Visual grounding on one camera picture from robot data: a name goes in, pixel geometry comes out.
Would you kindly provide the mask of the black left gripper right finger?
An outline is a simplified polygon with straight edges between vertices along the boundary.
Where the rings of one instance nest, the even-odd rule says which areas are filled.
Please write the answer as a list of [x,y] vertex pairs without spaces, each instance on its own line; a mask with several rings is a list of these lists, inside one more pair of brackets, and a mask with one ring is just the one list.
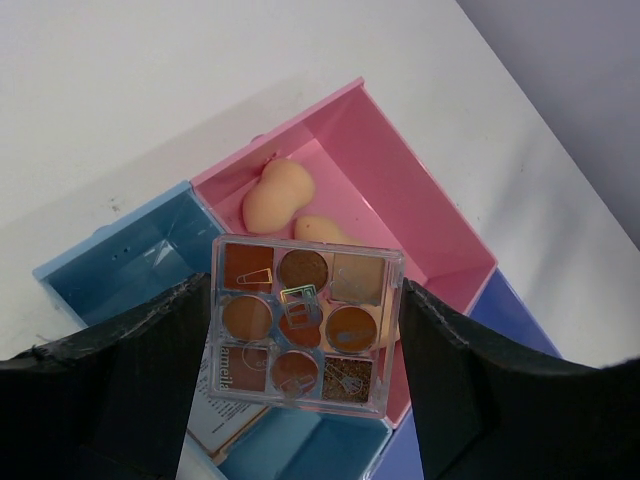
[[402,349],[427,479],[635,479],[639,363],[592,368],[536,351],[418,283]]

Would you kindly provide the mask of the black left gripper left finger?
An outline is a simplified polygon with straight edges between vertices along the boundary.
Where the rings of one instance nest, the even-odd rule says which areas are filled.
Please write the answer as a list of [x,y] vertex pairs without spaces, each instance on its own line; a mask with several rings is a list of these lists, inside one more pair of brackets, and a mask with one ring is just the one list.
[[5,479],[176,476],[211,315],[198,273],[1,364]]

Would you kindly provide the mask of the orange square blush palette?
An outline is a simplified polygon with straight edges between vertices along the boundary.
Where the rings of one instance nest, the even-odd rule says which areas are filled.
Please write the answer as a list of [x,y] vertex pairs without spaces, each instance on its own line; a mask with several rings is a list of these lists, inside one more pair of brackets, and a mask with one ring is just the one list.
[[261,419],[268,407],[214,398],[208,394],[211,352],[205,342],[187,431],[216,465],[231,446]]

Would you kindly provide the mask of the patterned eyeshadow palette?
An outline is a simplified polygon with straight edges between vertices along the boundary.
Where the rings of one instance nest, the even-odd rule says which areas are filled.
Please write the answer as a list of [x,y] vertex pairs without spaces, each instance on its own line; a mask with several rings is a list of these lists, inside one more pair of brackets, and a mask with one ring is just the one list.
[[212,246],[209,392],[274,407],[382,418],[405,258],[393,249],[226,234]]

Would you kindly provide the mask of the tan gourd-shaped makeup sponge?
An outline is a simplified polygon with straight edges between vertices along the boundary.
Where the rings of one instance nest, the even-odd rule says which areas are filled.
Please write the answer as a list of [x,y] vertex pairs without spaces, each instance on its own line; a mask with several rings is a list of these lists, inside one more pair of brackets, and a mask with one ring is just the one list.
[[294,239],[307,242],[364,246],[364,243],[347,235],[336,222],[321,215],[298,217],[294,225]]

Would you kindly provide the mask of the three-colour compartment organizer tray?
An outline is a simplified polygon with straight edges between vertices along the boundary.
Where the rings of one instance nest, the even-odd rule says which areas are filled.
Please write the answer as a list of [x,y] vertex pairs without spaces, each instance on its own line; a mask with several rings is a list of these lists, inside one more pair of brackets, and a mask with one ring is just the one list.
[[91,327],[197,272],[211,330],[186,442],[222,479],[421,477],[395,332],[407,281],[554,352],[362,81],[34,275]]

